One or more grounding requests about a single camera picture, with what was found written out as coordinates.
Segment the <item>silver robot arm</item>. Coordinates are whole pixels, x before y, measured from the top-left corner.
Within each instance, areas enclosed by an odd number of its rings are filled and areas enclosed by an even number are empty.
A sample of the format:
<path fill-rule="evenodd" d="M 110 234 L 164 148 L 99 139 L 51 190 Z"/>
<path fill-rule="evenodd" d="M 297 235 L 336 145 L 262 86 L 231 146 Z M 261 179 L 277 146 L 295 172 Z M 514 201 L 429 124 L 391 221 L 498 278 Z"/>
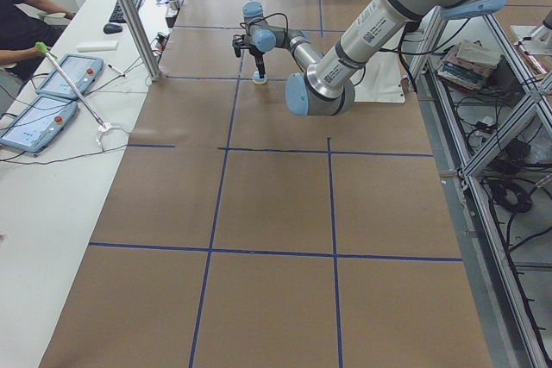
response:
<path fill-rule="evenodd" d="M 494 13 L 507 0 L 372 0 L 326 53 L 320 54 L 302 31 L 268 24 L 260 3 L 242 8 L 243 34 L 232 40 L 235 54 L 247 50 L 255 58 L 254 81 L 266 79 L 263 55 L 286 49 L 300 67 L 286 81 L 285 101 L 294 115 L 340 115 L 355 98 L 351 78 L 408 22 L 419 22 L 435 7 L 447 20 Z"/>

